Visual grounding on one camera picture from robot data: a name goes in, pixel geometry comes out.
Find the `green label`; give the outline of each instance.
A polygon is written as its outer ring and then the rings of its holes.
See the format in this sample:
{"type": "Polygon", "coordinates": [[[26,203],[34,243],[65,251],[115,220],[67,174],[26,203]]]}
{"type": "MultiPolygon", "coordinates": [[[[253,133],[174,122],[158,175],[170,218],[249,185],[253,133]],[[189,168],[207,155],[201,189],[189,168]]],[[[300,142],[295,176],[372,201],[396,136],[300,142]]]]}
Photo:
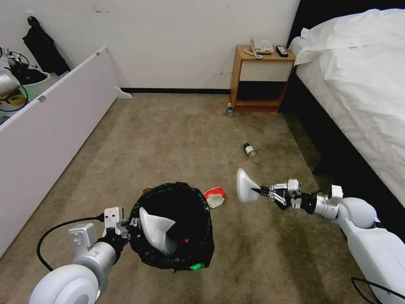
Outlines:
{"type": "Polygon", "coordinates": [[[201,269],[201,268],[205,268],[203,263],[197,263],[197,264],[195,264],[193,266],[190,266],[191,270],[198,270],[198,269],[201,269]]]}

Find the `trash can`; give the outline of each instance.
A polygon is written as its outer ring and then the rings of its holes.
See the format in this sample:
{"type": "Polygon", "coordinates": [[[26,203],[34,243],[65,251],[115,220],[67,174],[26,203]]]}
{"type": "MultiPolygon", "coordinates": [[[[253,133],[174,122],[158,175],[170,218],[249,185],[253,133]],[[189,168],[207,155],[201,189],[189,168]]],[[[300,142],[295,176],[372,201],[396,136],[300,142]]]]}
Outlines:
{"type": "Polygon", "coordinates": [[[160,269],[197,270],[211,263],[214,252],[210,208],[201,193],[182,182],[163,184],[143,194],[131,211],[129,240],[142,262],[160,269]],[[167,231],[178,244],[177,250],[165,255],[153,247],[140,224],[140,208],[148,214],[175,221],[167,231]]]}

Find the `beige carpet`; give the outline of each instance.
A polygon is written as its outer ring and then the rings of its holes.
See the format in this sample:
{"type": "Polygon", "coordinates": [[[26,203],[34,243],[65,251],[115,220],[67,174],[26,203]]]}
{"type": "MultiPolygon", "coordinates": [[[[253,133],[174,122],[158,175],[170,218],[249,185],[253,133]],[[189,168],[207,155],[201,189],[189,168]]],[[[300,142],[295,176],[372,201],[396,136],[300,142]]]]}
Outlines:
{"type": "MultiPolygon", "coordinates": [[[[109,206],[128,215],[144,187],[175,181],[226,192],[224,205],[211,211],[211,266],[174,274],[142,264],[127,246],[99,303],[362,303],[350,283],[361,272],[338,226],[301,210],[282,212],[265,198],[237,201],[239,167],[265,185],[288,178],[307,191],[318,185],[282,115],[228,119],[227,101],[225,95],[161,94],[117,100],[1,258],[0,303],[27,303],[47,274],[35,247],[48,228],[109,206]],[[250,164],[245,141],[261,165],[250,164]]],[[[53,267],[71,261],[67,230],[44,242],[53,267]]]]}

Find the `nightstand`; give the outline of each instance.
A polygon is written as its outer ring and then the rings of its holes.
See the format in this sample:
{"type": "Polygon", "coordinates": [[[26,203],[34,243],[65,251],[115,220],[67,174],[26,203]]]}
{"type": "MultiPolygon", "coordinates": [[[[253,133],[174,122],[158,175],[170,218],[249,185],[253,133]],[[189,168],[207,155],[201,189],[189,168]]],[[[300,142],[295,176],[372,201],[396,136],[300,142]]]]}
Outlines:
{"type": "Polygon", "coordinates": [[[231,103],[235,111],[277,112],[294,67],[295,56],[281,57],[275,50],[263,59],[246,54],[249,45],[236,46],[231,82],[231,103]]]}

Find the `plastic bottle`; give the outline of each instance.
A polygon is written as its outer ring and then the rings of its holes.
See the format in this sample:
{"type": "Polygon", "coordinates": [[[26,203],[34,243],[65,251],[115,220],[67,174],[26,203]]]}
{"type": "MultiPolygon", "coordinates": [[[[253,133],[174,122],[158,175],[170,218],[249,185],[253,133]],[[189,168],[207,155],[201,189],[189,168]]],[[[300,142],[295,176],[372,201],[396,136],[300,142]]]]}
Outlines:
{"type": "Polygon", "coordinates": [[[225,110],[225,116],[232,118],[235,116],[235,112],[233,111],[232,104],[228,103],[227,109],[225,110]]]}
{"type": "Polygon", "coordinates": [[[256,151],[253,149],[253,147],[249,143],[244,143],[243,147],[245,148],[246,154],[249,156],[251,162],[255,165],[260,163],[260,159],[257,156],[256,151]]]}

